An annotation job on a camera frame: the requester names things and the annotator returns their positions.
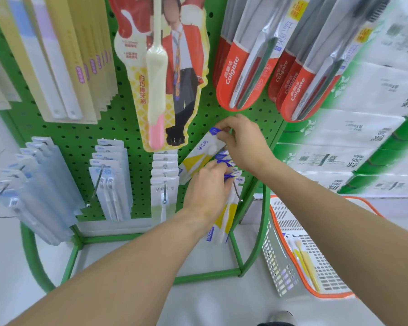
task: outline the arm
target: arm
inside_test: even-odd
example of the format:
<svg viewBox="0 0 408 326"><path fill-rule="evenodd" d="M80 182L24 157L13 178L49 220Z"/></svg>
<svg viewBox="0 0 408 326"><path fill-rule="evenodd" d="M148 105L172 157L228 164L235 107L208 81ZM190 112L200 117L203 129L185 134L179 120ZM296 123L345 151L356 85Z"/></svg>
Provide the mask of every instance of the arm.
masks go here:
<svg viewBox="0 0 408 326"><path fill-rule="evenodd" d="M408 231L277 160L258 125L243 115L216 126L236 165L278 195L361 301L386 325L408 325Z"/></svg>
<svg viewBox="0 0 408 326"><path fill-rule="evenodd" d="M228 199L233 180L224 183L226 169L208 163L172 219L79 272L9 326L156 325L180 267Z"/></svg>

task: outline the white floor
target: white floor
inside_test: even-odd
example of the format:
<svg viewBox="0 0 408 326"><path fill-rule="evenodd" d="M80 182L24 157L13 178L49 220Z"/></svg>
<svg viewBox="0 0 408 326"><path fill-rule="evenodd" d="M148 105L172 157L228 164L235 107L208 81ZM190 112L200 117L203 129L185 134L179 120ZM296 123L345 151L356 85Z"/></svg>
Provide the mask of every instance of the white floor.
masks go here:
<svg viewBox="0 0 408 326"><path fill-rule="evenodd" d="M408 217L393 218L408 229ZM236 237L246 259L255 241L256 225L240 225ZM76 270L81 270L123 242L88 245L80 253ZM55 284L62 278L71 246L52 247L38 241L47 274ZM179 275L235 267L229 246L220 249L198 244ZM291 311L301 326L376 326L382 323L358 300L320 301L312 297L285 301L276 290L260 256L244 278L226 278L172 288L158 322L163 325L254 326L280 309ZM33 280L25 261L15 218L0 219L0 326L15 318L44 295Z"/></svg>

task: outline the pink toothbrush handle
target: pink toothbrush handle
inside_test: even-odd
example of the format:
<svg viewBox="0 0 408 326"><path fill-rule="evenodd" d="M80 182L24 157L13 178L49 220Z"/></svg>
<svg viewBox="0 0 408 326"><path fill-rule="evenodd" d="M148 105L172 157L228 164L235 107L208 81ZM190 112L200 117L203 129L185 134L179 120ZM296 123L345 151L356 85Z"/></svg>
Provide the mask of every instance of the pink toothbrush handle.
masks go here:
<svg viewBox="0 0 408 326"><path fill-rule="evenodd" d="M160 150L165 144L165 114L157 119L156 125L150 125L150 146L154 150Z"/></svg>

